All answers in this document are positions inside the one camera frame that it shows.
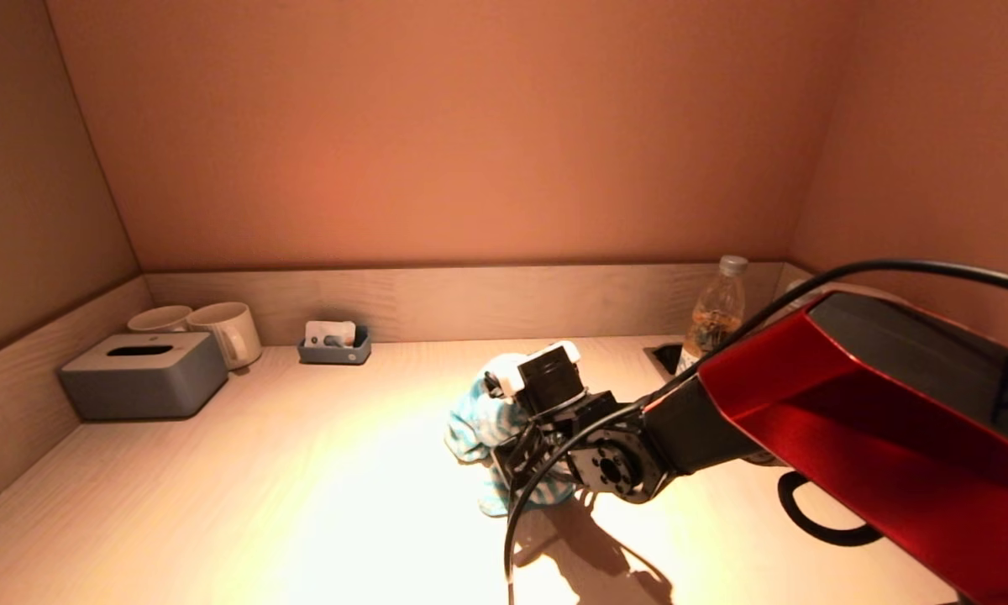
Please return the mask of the small grey tray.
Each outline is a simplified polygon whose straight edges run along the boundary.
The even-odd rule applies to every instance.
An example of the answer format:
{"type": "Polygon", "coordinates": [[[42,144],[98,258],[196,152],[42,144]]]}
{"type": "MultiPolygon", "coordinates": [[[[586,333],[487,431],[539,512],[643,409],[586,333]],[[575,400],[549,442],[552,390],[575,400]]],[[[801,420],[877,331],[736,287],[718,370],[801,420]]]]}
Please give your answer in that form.
{"type": "Polygon", "coordinates": [[[299,360],[304,365],[362,366],[372,354],[369,326],[355,326],[354,347],[307,347],[306,340],[297,345],[299,360]]]}

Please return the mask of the white sachet packet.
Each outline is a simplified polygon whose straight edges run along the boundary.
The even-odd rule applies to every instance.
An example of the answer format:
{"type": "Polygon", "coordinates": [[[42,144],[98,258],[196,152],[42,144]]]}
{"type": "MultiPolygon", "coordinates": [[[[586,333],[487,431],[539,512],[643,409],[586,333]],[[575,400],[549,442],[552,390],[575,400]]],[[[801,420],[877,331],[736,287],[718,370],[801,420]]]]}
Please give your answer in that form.
{"type": "Polygon", "coordinates": [[[354,348],[357,345],[357,324],[353,321],[308,321],[304,347],[354,348]]]}

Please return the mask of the white ceramic mug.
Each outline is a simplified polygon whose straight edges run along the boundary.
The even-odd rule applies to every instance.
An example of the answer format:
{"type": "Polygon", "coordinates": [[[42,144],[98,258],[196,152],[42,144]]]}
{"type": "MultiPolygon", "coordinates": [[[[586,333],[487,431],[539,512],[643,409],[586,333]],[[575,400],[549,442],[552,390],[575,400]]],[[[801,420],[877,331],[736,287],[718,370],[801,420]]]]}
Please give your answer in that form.
{"type": "Polygon", "coordinates": [[[246,302],[214,302],[192,311],[186,325],[193,332],[208,332],[218,341],[224,364],[239,371],[262,356],[257,325],[246,302]]]}
{"type": "Polygon", "coordinates": [[[188,315],[194,309],[184,305],[170,305],[151,308],[134,315],[127,322],[132,333],[169,334],[188,332],[188,315]]]}

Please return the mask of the white electric kettle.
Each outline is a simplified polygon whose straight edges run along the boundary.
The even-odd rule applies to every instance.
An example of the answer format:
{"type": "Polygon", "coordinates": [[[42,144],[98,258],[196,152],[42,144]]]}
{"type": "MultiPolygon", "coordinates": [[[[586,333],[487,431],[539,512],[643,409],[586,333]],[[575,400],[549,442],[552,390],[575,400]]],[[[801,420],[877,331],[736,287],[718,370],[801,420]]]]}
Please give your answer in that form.
{"type": "Polygon", "coordinates": [[[803,292],[802,295],[797,296],[795,299],[792,299],[791,302],[788,302],[788,305],[785,306],[785,310],[793,311],[803,308],[808,305],[808,302],[814,302],[814,300],[817,300],[823,295],[830,294],[830,292],[852,292],[853,294],[890,300],[891,302],[907,302],[907,300],[902,297],[893,295],[892,292],[884,292],[872,287],[854,286],[853,284],[843,282],[832,282],[822,284],[822,286],[818,286],[809,292],[803,292]]]}

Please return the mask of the blue white striped cloth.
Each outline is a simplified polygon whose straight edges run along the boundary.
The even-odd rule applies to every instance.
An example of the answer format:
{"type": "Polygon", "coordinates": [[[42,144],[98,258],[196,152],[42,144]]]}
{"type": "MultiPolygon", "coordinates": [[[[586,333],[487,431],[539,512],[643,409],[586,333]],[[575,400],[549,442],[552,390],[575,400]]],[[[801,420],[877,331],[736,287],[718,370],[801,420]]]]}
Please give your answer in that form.
{"type": "Polygon", "coordinates": [[[506,517],[511,498],[511,488],[491,462],[491,453],[497,445],[519,435],[528,416],[514,399],[493,396],[487,378],[518,366],[524,359],[523,354],[509,353],[489,360],[476,372],[469,390],[454,403],[447,417],[445,444],[451,455],[465,464],[489,464],[478,506],[490,518],[506,517]]]}

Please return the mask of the grey tissue box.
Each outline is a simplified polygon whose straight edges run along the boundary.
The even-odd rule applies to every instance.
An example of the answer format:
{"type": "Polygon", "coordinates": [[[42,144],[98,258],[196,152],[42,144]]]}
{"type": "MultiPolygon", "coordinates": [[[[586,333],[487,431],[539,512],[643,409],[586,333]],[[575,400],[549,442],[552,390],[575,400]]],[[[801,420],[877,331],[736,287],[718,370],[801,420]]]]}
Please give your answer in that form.
{"type": "Polygon", "coordinates": [[[81,420],[155,421],[196,416],[228,368],[212,334],[113,334],[57,376],[81,420]]]}

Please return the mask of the plastic bottle amber drink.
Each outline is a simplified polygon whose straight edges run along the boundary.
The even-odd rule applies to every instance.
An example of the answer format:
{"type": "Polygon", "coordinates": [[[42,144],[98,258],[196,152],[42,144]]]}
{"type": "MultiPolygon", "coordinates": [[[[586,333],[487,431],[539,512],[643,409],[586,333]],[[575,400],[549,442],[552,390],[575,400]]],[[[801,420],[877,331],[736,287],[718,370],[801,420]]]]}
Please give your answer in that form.
{"type": "Polygon", "coordinates": [[[745,310],[743,273],[748,260],[742,256],[724,255],[711,283],[701,292],[691,323],[680,349],[676,374],[692,367],[699,359],[714,350],[742,325],[745,310]]]}

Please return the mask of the recessed dark socket panel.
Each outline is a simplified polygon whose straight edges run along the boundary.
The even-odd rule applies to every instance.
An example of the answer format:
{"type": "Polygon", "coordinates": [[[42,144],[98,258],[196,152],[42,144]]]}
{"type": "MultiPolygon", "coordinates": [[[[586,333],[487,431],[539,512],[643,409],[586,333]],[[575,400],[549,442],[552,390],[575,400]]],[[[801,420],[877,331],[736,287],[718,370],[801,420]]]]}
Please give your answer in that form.
{"type": "Polygon", "coordinates": [[[657,372],[661,376],[664,376],[665,379],[670,379],[676,375],[678,366],[680,366],[681,352],[682,344],[680,342],[669,342],[668,344],[658,345],[658,347],[646,347],[643,349],[643,353],[649,358],[650,363],[654,365],[657,372]]]}

